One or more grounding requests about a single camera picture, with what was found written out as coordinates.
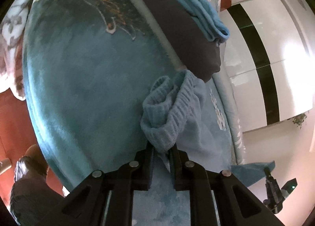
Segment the white grey floral bedsheet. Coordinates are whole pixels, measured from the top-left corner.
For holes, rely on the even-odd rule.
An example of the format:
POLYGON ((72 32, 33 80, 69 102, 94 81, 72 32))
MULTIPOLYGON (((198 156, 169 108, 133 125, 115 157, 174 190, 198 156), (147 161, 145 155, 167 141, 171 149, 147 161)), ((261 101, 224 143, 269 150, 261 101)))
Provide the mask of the white grey floral bedsheet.
POLYGON ((25 100, 22 73, 22 45, 32 0, 13 0, 1 17, 1 92, 10 90, 25 100))

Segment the light blue knit sweater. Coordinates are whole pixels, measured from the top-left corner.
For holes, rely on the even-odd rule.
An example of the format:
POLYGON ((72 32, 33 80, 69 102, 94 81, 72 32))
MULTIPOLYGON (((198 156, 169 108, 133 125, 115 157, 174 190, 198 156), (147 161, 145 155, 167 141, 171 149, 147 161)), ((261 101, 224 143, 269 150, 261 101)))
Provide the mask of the light blue knit sweater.
POLYGON ((162 76, 143 102, 140 126, 166 168, 173 146, 207 170, 219 172, 231 166, 232 137, 213 84, 189 70, 170 79, 162 76))

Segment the dark teal floral blanket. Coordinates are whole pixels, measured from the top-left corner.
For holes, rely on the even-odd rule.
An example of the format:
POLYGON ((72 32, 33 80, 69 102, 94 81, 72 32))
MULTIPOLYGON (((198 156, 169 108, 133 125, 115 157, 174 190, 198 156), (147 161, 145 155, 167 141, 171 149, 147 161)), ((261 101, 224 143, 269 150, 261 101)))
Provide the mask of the dark teal floral blanket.
POLYGON ((68 190, 145 147, 145 97, 187 68, 132 0, 33 0, 22 53, 38 144, 68 190))

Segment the light blue floral quilt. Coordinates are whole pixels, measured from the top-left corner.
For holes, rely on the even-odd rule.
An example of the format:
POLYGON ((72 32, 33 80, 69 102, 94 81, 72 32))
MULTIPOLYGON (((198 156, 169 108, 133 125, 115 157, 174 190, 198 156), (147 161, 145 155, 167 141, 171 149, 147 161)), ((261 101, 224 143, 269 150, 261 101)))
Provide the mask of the light blue floral quilt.
MULTIPOLYGON (((221 0, 212 0, 211 4, 212 6, 217 6, 217 11, 221 12, 221 0)), ((225 65, 222 64, 220 72, 214 74, 214 83, 220 95, 220 99, 222 101, 225 115, 230 127, 235 152, 235 163, 237 165, 244 165, 246 148, 243 142, 242 129, 237 105, 234 98, 234 91, 227 75, 225 65)))

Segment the blue fleece pants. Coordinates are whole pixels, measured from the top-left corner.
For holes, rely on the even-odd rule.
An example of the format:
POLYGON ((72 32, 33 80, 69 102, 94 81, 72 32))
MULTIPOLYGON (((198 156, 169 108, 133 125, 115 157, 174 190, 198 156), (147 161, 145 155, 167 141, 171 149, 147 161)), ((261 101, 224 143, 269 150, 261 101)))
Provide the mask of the blue fleece pants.
POLYGON ((230 36, 214 7, 207 0, 177 0, 197 23, 207 40, 218 45, 230 36))

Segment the brown shoe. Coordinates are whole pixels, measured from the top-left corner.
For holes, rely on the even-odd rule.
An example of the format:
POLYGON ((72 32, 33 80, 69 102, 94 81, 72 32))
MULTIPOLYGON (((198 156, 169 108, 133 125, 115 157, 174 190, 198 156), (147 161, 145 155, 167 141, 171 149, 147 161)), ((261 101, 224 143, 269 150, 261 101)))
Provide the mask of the brown shoe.
POLYGON ((14 169, 14 182, 26 176, 39 177, 46 180, 49 166, 38 144, 31 145, 17 161, 14 169))

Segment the white glossy wardrobe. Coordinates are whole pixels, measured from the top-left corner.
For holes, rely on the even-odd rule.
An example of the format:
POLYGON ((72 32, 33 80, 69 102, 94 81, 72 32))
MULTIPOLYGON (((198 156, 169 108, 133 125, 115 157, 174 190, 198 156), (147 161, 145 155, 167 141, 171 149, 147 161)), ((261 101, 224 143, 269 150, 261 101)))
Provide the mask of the white glossy wardrobe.
POLYGON ((220 13, 230 36, 224 68, 245 132, 313 107, 310 56, 284 0, 247 0, 220 13))

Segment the dark navy pillow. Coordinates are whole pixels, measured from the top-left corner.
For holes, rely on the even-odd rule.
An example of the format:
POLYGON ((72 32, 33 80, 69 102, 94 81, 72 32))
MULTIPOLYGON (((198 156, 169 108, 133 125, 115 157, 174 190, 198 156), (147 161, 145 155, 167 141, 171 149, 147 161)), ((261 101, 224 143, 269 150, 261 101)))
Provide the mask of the dark navy pillow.
POLYGON ((204 82, 220 71, 220 49, 177 0, 132 0, 164 45, 204 82))

